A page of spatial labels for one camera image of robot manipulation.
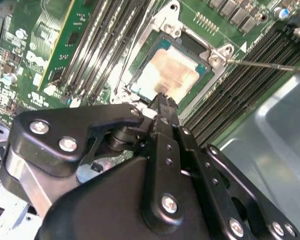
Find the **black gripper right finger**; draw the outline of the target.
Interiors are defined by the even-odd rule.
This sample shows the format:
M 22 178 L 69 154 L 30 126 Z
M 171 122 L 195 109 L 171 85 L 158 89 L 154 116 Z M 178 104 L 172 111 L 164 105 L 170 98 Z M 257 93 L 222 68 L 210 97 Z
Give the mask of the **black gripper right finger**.
M 200 148 L 180 125 L 168 99 L 181 150 L 181 169 L 191 176 L 211 240 L 300 240 L 295 225 L 214 145 Z

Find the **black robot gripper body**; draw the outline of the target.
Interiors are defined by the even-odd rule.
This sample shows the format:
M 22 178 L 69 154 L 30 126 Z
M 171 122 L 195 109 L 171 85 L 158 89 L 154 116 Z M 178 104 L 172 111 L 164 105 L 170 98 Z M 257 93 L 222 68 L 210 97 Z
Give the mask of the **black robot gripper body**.
M 85 182 L 58 199 L 37 233 L 39 240 L 207 240 L 210 239 L 192 178 L 182 175 L 184 221 L 171 234 L 153 232 L 141 201 L 152 158 L 136 158 Z

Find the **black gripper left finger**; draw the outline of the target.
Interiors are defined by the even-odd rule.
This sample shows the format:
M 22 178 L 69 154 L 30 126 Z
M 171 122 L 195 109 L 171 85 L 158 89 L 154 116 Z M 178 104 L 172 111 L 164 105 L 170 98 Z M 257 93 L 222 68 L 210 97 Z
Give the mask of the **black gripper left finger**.
M 119 164 L 152 158 L 141 212 L 148 226 L 184 219 L 180 148 L 168 99 L 158 94 L 146 116 L 128 103 L 27 111 L 14 118 L 3 167 L 43 218 L 66 193 Z

